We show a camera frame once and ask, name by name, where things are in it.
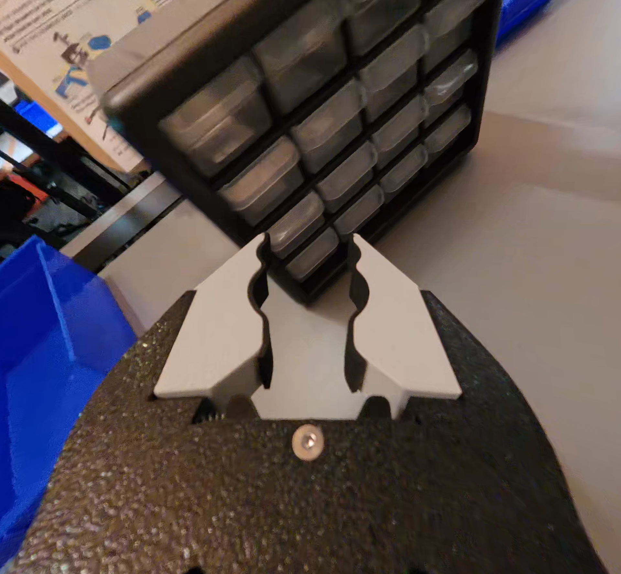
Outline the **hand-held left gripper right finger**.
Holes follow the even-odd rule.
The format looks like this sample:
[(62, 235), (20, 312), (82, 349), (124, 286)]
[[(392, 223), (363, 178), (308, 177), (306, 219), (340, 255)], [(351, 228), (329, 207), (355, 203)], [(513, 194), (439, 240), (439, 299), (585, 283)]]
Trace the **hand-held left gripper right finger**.
[(419, 286), (359, 234), (350, 237), (346, 333), (348, 388), (392, 420), (411, 398), (457, 400), (462, 388)]

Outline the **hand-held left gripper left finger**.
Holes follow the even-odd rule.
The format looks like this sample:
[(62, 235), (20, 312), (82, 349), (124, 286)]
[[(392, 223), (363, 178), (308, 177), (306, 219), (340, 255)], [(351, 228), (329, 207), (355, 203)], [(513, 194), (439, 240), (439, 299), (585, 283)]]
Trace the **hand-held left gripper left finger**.
[(268, 233), (260, 233), (195, 288), (154, 387), (157, 399), (208, 399), (224, 410), (235, 397), (269, 390), (273, 348), (268, 298)]

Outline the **black small-parts drawer cabinet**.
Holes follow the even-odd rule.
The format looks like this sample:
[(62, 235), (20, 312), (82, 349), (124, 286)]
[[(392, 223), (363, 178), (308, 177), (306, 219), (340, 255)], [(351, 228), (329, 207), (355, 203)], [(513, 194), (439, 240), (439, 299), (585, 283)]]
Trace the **black small-parts drawer cabinet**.
[[(251, 239), (235, 234), (235, 219), (229, 210), (220, 209), (220, 201), (213, 200), (213, 192), (206, 188), (200, 175), (184, 162), (184, 155), (171, 145), (158, 123), (191, 94), (218, 76), (238, 58), (245, 56), (258, 42), (288, 20), (311, 0), (177, 0), (165, 6), (154, 19), (136, 27), (117, 41), (108, 51), (99, 55), (89, 66), (88, 77), (108, 118), (109, 125), (120, 134), (150, 165), (160, 172), (196, 208), (221, 229), (239, 248)], [(502, 0), (493, 0), (491, 14), (490, 56), (485, 64), (485, 92)], [(391, 224), (370, 237), (374, 243), (418, 204), (477, 143), (481, 128), (483, 105), (479, 109), (475, 140), (470, 148), (454, 158), (438, 180), (400, 210)], [(340, 275), (346, 266), (348, 247), (345, 243), (343, 266), (327, 279), (318, 293), (305, 296), (300, 287), (287, 283), (278, 276), (270, 252), (267, 266), (275, 281), (300, 303), (311, 303)]]

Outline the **black metal shelf rack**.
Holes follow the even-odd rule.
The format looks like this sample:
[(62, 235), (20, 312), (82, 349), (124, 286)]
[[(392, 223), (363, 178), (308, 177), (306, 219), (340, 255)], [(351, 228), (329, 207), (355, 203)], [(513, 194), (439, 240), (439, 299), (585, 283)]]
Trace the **black metal shelf rack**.
[[(98, 162), (71, 136), (49, 137), (13, 106), (1, 101), (1, 134), (32, 150), (33, 163), (18, 162), (1, 151), (1, 250), (20, 247), (38, 237), (60, 250), (103, 213), (152, 174), (146, 163), (137, 173), (123, 175)], [(42, 229), (32, 220), (36, 210), (53, 203), (76, 213), (75, 222), (56, 222)]]

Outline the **set of clear plastic drawers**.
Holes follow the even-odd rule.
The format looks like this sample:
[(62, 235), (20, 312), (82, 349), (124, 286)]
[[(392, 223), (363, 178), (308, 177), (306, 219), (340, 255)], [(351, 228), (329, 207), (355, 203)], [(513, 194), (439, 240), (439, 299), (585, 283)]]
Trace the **set of clear plastic drawers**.
[(311, 0), (159, 121), (308, 296), (475, 140), (493, 0)]

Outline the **brown cardboard backing board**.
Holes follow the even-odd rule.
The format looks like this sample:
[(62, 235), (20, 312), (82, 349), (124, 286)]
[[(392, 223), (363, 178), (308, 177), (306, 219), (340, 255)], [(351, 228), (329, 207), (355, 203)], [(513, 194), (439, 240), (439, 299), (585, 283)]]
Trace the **brown cardboard backing board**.
[(51, 91), (41, 88), (27, 71), (1, 52), (1, 71), (30, 98), (40, 104), (63, 127), (67, 135), (80, 144), (94, 159), (121, 173), (137, 175), (150, 168), (149, 163), (100, 117), (88, 125), (84, 114), (74, 111), (63, 99), (54, 99)]

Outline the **printed instruction sheet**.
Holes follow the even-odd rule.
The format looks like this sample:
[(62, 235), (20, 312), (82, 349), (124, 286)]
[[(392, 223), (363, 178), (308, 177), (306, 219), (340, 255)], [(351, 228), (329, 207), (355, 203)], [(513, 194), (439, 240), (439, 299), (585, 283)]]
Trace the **printed instruction sheet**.
[(86, 67), (177, 0), (1, 0), (1, 52), (88, 125), (105, 121)]

